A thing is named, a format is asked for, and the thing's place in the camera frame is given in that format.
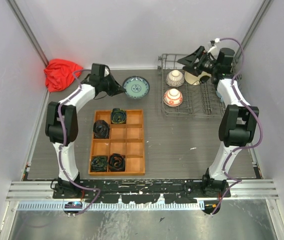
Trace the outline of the cream plate with flower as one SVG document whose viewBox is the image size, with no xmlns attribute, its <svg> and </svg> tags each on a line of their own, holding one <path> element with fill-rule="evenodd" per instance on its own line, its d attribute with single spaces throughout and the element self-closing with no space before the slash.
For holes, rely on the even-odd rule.
<svg viewBox="0 0 284 240">
<path fill-rule="evenodd" d="M 188 72 L 185 72 L 184 78 L 188 84 L 196 86 L 207 82 L 211 78 L 211 75 L 206 72 L 202 72 L 199 76 L 195 76 Z"/>
</svg>

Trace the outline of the blue green patterned plate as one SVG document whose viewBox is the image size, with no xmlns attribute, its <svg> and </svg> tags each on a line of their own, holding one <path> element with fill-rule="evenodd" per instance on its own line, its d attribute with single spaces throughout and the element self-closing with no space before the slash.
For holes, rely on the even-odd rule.
<svg viewBox="0 0 284 240">
<path fill-rule="evenodd" d="M 149 82 L 141 76 L 131 76 L 124 80 L 122 87 L 125 94 L 131 99 L 141 99 L 145 97 L 150 90 Z"/>
</svg>

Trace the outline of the white purple patterned bowl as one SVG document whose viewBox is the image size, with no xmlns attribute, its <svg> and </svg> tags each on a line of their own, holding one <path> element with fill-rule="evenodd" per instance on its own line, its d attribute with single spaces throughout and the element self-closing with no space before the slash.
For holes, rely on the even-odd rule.
<svg viewBox="0 0 284 240">
<path fill-rule="evenodd" d="M 172 70 L 166 76 L 166 83 L 173 88 L 177 88 L 183 85 L 184 75 L 179 70 Z"/>
</svg>

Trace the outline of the red orange patterned bowl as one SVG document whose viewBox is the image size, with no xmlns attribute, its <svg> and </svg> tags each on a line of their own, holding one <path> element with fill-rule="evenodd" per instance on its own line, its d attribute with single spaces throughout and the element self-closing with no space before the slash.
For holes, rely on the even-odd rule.
<svg viewBox="0 0 284 240">
<path fill-rule="evenodd" d="M 183 95 L 178 89 L 171 88 L 165 92 L 163 102 L 169 107 L 178 107 L 183 103 Z"/>
</svg>

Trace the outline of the light blue ceramic mug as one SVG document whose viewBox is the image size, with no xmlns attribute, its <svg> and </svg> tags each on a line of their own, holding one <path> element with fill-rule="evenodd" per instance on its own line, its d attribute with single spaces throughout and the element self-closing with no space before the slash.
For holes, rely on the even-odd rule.
<svg viewBox="0 0 284 240">
<path fill-rule="evenodd" d="M 222 96 L 222 95 L 219 93 L 219 91 L 217 91 L 217 90 L 215 91 L 215 93 L 216 93 L 216 95 L 218 96 L 220 102 L 223 103 L 223 102 L 224 102 L 223 96 Z"/>
</svg>

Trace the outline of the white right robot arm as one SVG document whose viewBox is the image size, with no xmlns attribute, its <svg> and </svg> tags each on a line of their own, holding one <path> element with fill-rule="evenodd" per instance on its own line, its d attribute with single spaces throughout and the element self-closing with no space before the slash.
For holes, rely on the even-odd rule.
<svg viewBox="0 0 284 240">
<path fill-rule="evenodd" d="M 201 191 L 207 197 L 226 192 L 229 170 L 237 154 L 252 142 L 259 115 L 259 109 L 250 106 L 238 88 L 236 75 L 232 73 L 234 54 L 234 50 L 224 47 L 214 57 L 200 46 L 178 60 L 186 73 L 194 76 L 203 72 L 210 74 L 211 83 L 226 106 L 218 130 L 219 150 L 202 177 Z"/>
</svg>

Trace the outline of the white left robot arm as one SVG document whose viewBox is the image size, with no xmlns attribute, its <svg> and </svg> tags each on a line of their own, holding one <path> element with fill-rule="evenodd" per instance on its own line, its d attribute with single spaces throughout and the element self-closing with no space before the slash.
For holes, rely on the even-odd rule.
<svg viewBox="0 0 284 240">
<path fill-rule="evenodd" d="M 56 151 L 59 176 L 57 190 L 62 190 L 70 198 L 77 198 L 82 190 L 99 193 L 98 188 L 80 185 L 80 173 L 75 160 L 74 143 L 78 136 L 78 112 L 89 101 L 101 92 L 112 97 L 125 92 L 125 89 L 114 79 L 109 67 L 94 63 L 90 73 L 78 87 L 64 99 L 48 104 L 45 134 Z"/>
</svg>

